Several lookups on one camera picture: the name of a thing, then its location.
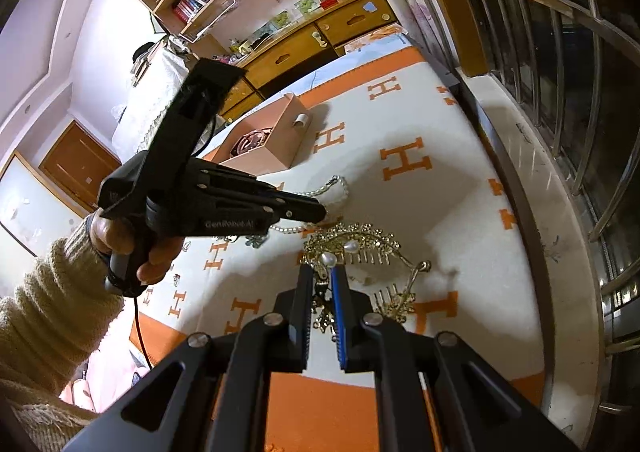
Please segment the person's left hand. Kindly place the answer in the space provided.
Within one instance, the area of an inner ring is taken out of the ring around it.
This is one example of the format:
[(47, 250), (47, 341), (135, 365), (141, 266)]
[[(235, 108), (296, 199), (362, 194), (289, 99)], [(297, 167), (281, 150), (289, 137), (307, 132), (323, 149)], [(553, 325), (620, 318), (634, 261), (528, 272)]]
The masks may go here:
[[(102, 216), (102, 209), (88, 217), (89, 236), (93, 248), (100, 254), (130, 255), (136, 243), (134, 232), (122, 220), (109, 220)], [(184, 238), (160, 238), (149, 252), (149, 258), (137, 270), (143, 285), (160, 282), (180, 255)]]

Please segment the cream knit sweater forearm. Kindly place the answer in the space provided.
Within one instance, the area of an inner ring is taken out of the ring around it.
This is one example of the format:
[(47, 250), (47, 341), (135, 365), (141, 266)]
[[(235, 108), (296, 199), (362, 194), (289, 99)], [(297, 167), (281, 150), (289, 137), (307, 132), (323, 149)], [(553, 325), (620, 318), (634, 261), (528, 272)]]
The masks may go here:
[(105, 290), (106, 272), (81, 226), (1, 299), (1, 397), (41, 451), (63, 450), (94, 419), (60, 393), (124, 306)]

